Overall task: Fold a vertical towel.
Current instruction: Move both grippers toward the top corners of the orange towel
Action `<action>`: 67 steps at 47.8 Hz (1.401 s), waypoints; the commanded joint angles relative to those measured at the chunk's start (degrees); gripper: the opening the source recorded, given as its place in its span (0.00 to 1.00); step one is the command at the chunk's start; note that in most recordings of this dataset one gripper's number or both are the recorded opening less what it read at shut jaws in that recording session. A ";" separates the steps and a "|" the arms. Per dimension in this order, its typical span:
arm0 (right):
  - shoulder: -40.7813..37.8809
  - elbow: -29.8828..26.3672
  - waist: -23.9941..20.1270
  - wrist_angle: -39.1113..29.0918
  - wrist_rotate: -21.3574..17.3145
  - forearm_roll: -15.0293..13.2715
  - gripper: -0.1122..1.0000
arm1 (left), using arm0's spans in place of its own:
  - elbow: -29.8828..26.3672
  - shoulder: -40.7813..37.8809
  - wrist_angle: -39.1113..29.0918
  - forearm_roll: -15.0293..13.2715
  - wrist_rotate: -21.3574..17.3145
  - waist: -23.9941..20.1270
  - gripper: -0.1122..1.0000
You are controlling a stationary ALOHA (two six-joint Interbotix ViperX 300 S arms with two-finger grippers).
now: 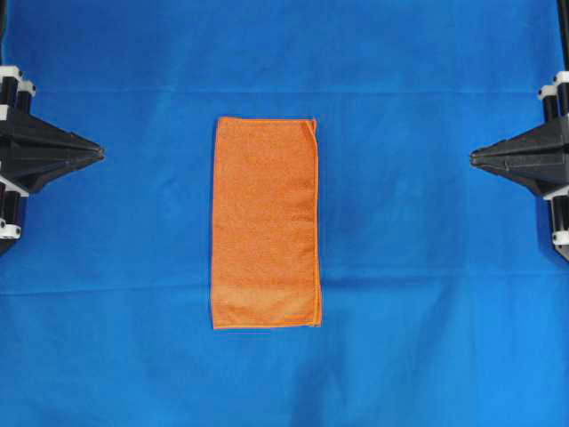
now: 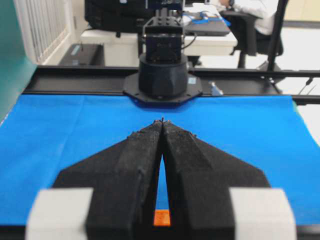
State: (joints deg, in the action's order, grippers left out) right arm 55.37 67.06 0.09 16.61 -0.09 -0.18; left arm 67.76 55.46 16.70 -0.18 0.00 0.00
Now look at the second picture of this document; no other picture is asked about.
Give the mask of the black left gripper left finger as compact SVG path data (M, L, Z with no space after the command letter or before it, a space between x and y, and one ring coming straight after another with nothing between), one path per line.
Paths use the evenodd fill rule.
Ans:
M153 224L162 122L79 161L41 190L25 230L28 240L133 240Z

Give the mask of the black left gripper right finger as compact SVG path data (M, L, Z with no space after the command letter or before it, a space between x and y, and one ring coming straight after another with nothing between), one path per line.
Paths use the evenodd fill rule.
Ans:
M264 172L170 121L163 157L171 224L188 240L295 240L285 192Z

